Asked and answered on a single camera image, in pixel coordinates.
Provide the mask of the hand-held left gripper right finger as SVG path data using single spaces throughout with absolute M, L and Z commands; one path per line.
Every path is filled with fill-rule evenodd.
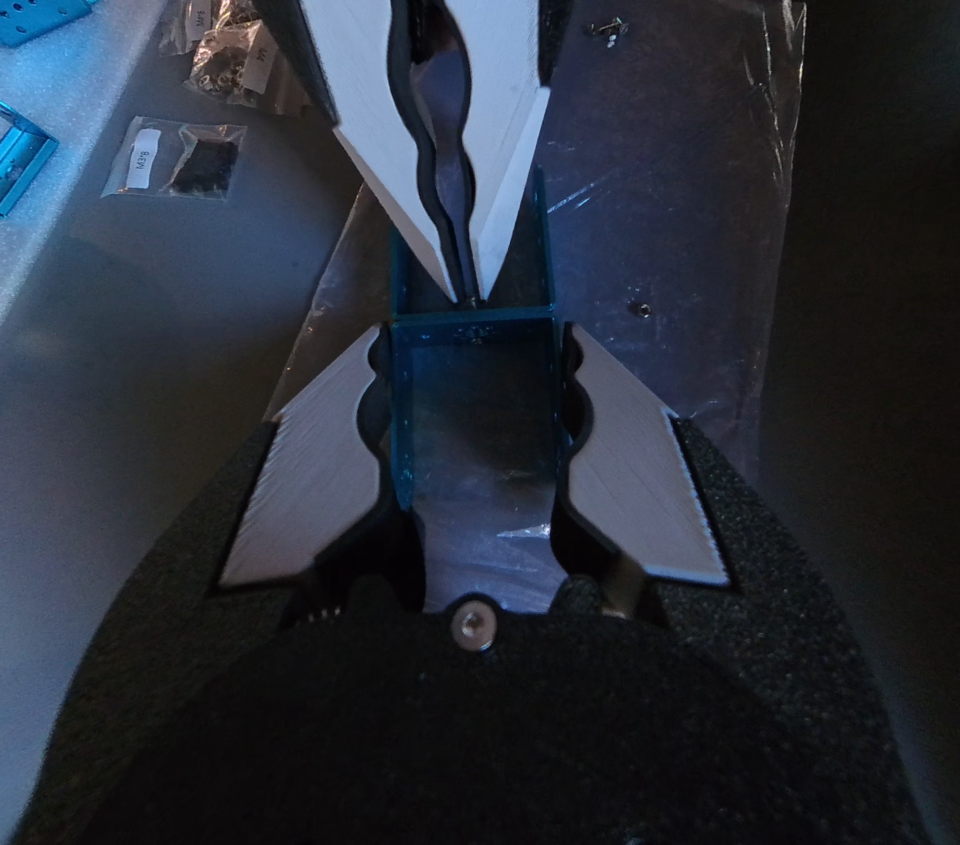
M 677 414 L 582 326 L 568 328 L 568 513 L 643 575 L 728 585 Z

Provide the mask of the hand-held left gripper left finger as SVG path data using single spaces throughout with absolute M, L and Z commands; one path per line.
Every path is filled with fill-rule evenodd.
M 379 440 L 362 424 L 389 330 L 373 325 L 275 415 L 275 431 L 220 573 L 221 588 L 292 582 L 386 495 Z

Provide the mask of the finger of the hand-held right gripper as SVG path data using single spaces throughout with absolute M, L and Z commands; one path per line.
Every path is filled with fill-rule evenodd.
M 298 0 L 334 132 L 367 186 L 451 303 L 464 285 L 435 184 L 435 147 L 411 84 L 406 0 Z
M 540 0 L 443 0 L 462 39 L 469 101 L 462 148 L 473 177 L 468 239 L 489 299 L 505 262 L 544 122 Z

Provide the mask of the blue metal bracket assembly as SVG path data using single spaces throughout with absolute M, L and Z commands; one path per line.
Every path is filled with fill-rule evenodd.
M 538 376 L 548 394 L 548 441 L 558 467 L 561 423 L 560 335 L 550 241 L 546 179 L 535 164 L 520 204 L 517 229 L 490 299 L 478 307 L 440 309 L 439 288 L 413 258 L 397 230 L 390 234 L 390 349 L 392 356 L 390 466 L 403 509 L 415 486 L 413 350 L 484 344 L 534 344 Z

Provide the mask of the dark grey desk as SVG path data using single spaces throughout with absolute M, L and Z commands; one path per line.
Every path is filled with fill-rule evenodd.
M 958 713 L 958 0 L 807 6 L 758 488 L 891 701 Z M 297 203 L 75 190 L 2 335 L 2 702 L 60 695 L 117 585 L 266 405 L 358 187 L 271 131 Z

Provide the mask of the scattered small clear hardware bags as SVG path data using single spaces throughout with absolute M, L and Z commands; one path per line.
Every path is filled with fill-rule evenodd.
M 253 0 L 169 0 L 159 23 L 161 57 L 189 57 L 193 95 L 280 117 L 310 104 Z M 102 197 L 224 201 L 247 127 L 136 116 L 114 156 Z

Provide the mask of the clear plastic bag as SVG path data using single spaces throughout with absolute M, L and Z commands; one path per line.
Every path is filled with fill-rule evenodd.
M 614 47 L 585 34 L 616 17 L 629 29 Z M 558 330 L 584 328 L 748 480 L 806 20 L 791 0 L 576 0 L 534 154 Z M 542 612 L 564 580 L 536 350 L 413 349 L 428 613 L 474 593 Z

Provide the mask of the white foam sheet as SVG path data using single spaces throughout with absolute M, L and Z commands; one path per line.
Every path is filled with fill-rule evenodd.
M 2 48 L 1 98 L 57 142 L 1 221 L 7 318 L 98 143 L 167 0 L 102 0 L 90 15 Z

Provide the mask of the blue metal U bracket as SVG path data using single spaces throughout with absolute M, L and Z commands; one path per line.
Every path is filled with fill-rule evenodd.
M 1 218 L 6 218 L 46 166 L 59 142 L 1 102 Z

